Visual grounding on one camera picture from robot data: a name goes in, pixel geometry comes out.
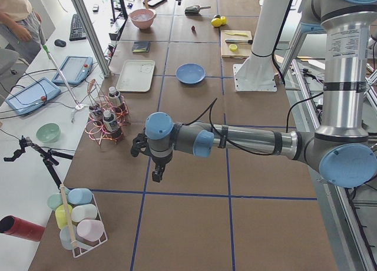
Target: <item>gray tool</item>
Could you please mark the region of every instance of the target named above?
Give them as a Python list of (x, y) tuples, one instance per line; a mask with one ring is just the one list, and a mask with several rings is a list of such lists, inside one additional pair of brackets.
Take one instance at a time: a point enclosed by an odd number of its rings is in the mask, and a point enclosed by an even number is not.
[(234, 43), (234, 44), (252, 44), (253, 40), (242, 40), (242, 39), (225, 39), (225, 43)]
[(189, 6), (189, 7), (185, 8), (184, 13), (189, 14), (189, 15), (197, 15), (197, 14), (199, 14), (200, 10), (209, 9), (209, 8), (211, 8), (211, 6), (201, 7), (199, 5), (193, 5), (193, 6)]

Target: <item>wooden cutting board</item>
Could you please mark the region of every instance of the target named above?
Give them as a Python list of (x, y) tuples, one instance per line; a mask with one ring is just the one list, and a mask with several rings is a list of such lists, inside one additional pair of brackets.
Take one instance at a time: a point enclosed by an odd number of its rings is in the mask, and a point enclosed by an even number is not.
[[(247, 36), (244, 35), (229, 35), (228, 33), (236, 33), (236, 32), (244, 32)], [(228, 30), (224, 29), (221, 30), (221, 57), (223, 58), (248, 58), (252, 53), (252, 45), (251, 44), (237, 44), (238, 50), (230, 51), (228, 43), (225, 43), (225, 39), (237, 39), (237, 40), (249, 40), (253, 39), (251, 31), (235, 31), (235, 30)]]

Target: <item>white tray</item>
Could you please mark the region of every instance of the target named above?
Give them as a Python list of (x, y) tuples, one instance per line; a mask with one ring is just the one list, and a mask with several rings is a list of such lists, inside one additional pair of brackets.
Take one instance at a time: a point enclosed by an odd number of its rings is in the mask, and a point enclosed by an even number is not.
[(117, 83), (117, 90), (147, 92), (151, 88), (155, 62), (153, 60), (126, 60)]

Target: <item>green bowl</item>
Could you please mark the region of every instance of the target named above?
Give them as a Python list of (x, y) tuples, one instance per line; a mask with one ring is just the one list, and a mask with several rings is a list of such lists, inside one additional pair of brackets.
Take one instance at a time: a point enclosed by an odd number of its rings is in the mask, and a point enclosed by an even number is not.
[(54, 123), (43, 125), (37, 131), (37, 139), (43, 143), (54, 143), (60, 137), (60, 128)]

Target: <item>blue plate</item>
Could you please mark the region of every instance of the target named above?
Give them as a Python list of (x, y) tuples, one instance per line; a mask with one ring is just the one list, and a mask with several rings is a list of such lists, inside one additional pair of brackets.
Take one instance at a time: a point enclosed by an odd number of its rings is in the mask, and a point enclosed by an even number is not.
[(204, 68), (197, 64), (184, 64), (176, 71), (176, 77), (183, 84), (197, 84), (206, 76)]

